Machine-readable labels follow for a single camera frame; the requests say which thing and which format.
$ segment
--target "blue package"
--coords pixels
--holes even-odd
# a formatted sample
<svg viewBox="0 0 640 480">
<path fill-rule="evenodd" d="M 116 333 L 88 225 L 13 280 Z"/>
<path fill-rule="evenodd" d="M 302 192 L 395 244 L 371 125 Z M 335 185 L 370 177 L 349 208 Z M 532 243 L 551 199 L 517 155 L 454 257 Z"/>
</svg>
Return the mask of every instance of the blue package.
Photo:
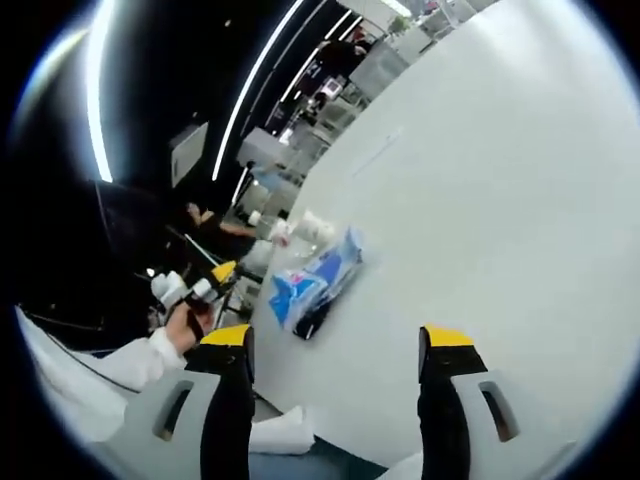
<svg viewBox="0 0 640 480">
<path fill-rule="evenodd" d="M 269 305 L 280 326 L 293 330 L 307 308 L 313 306 L 327 289 L 327 282 L 308 272 L 286 271 L 272 277 L 276 294 Z"/>
<path fill-rule="evenodd" d="M 362 264 L 362 235 L 349 228 L 336 246 L 299 271 L 275 274 L 269 304 L 280 325 L 293 330 L 300 319 L 336 298 Z"/>
</svg>

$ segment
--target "white bottle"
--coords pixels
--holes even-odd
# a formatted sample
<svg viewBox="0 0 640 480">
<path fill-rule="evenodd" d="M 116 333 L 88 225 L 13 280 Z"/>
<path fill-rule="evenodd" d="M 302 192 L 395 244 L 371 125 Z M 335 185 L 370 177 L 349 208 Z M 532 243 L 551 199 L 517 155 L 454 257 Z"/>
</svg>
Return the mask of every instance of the white bottle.
<svg viewBox="0 0 640 480">
<path fill-rule="evenodd" d="M 291 227 L 282 218 L 265 216 L 254 210 L 249 216 L 249 225 L 256 227 L 256 238 L 260 240 L 267 240 L 281 246 L 289 244 Z"/>
</svg>

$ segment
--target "white table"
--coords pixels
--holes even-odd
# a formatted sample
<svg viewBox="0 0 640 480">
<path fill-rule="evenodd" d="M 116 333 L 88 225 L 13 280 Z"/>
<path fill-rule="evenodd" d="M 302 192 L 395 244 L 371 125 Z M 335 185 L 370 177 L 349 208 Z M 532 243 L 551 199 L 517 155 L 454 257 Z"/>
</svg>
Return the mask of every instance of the white table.
<svg viewBox="0 0 640 480">
<path fill-rule="evenodd" d="M 257 392 L 392 465 L 420 449 L 428 322 L 470 335 L 490 369 L 586 441 L 638 359 L 638 118 L 624 72 L 567 0 L 502 0 L 472 18 L 311 171 L 292 216 L 360 227 L 368 264 L 306 343 L 276 325 L 267 282 Z"/>
</svg>

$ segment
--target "white lab coat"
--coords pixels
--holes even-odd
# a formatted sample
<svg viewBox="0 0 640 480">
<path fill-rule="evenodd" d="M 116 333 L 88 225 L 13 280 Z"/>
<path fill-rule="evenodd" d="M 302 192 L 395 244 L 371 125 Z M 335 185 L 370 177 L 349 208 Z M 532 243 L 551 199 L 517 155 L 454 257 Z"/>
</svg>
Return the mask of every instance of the white lab coat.
<svg viewBox="0 0 640 480">
<path fill-rule="evenodd" d="M 127 402 L 135 393 L 104 380 L 78 363 L 133 390 L 159 379 L 171 369 L 184 368 L 164 328 L 139 338 L 104 358 L 67 350 L 16 309 L 21 330 L 37 368 L 43 393 L 68 432 L 81 443 L 107 440 L 124 421 Z M 313 430 L 301 408 L 255 423 L 249 450 L 302 454 L 314 443 Z"/>
</svg>

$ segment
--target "human hand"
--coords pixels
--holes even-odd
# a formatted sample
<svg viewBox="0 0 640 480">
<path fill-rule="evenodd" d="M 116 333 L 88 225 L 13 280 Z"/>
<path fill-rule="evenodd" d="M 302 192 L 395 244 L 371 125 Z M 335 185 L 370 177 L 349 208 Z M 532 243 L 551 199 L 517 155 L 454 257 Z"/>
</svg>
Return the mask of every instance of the human hand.
<svg viewBox="0 0 640 480">
<path fill-rule="evenodd" d="M 187 203 L 187 212 L 190 215 L 200 215 L 200 208 L 195 203 Z"/>
<path fill-rule="evenodd" d="M 182 302 L 174 309 L 167 322 L 167 338 L 176 348 L 179 355 L 184 355 L 185 352 L 192 349 L 197 341 L 193 330 L 187 323 L 187 316 L 190 311 L 192 311 L 191 307 L 186 302 Z M 206 334 L 213 326 L 213 308 L 209 307 L 209 310 L 202 315 L 198 315 L 195 312 L 193 314 L 202 327 L 202 331 Z"/>
<path fill-rule="evenodd" d="M 206 221 L 207 221 L 207 220 L 209 220 L 211 217 L 213 217 L 213 215 L 214 215 L 214 213 L 213 213 L 212 211 L 210 211 L 210 210 L 205 211 L 205 212 L 202 214 L 202 217 L 201 217 L 202 222 L 203 222 L 203 223 L 204 223 L 204 222 L 206 222 Z"/>
</svg>

